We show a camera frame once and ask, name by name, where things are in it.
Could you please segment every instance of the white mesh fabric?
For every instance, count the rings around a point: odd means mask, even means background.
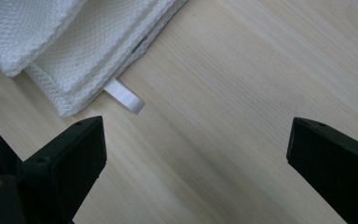
[[[0,0],[0,69],[16,76],[67,28],[86,0]]]
[[[108,78],[117,77],[145,53],[185,2],[88,1],[57,42],[25,71],[60,116],[73,115],[103,90]]]

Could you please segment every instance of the folded towel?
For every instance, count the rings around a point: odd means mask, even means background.
[[[0,68],[16,76],[68,27],[86,0],[0,0]]]
[[[39,7],[43,2],[36,1],[29,5]],[[61,10],[60,14],[56,10],[57,15],[52,16],[61,18],[56,20],[58,22],[55,26],[48,27],[56,33],[64,26],[66,29],[53,37],[43,36],[48,43],[45,41],[47,44],[44,49],[35,50],[36,53],[29,53],[30,48],[27,49],[28,53],[25,49],[21,51],[23,47],[16,46],[22,54],[15,54],[17,61],[27,62],[24,70],[55,105],[60,116],[70,116],[83,109],[101,93],[109,78],[116,78],[129,64],[141,57],[186,0],[93,0],[85,4],[81,1],[67,2],[67,11]],[[37,15],[30,15],[28,20],[43,23]],[[22,35],[33,35],[31,30],[23,32],[26,34]],[[8,49],[14,49],[7,43]],[[0,48],[0,62],[7,63],[5,66],[0,63],[3,72],[9,76],[18,73],[23,64],[13,63],[14,60],[7,59],[12,56],[2,54],[1,51]]]

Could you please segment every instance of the fabric tag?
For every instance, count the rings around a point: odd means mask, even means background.
[[[145,106],[145,101],[139,98],[135,93],[130,91],[126,86],[124,86],[115,78],[110,79],[106,83],[104,90],[134,114],[139,114],[139,112],[141,112],[142,108]]]

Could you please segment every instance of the black plastic part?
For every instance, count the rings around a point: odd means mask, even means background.
[[[69,127],[23,163],[25,182],[58,223],[69,223],[106,164],[103,119]]]
[[[358,142],[317,121],[295,118],[287,160],[348,223],[358,223]]]
[[[0,224],[73,223],[105,164],[102,117],[72,125],[25,162],[0,136]]]
[[[0,224],[25,224],[17,181],[12,175],[0,175]]]

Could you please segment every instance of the wood grain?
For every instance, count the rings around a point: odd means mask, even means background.
[[[108,163],[75,223],[344,223],[285,158],[293,117],[358,140],[358,1],[190,0],[120,80],[58,117],[0,72],[0,134],[26,159],[103,115]]]

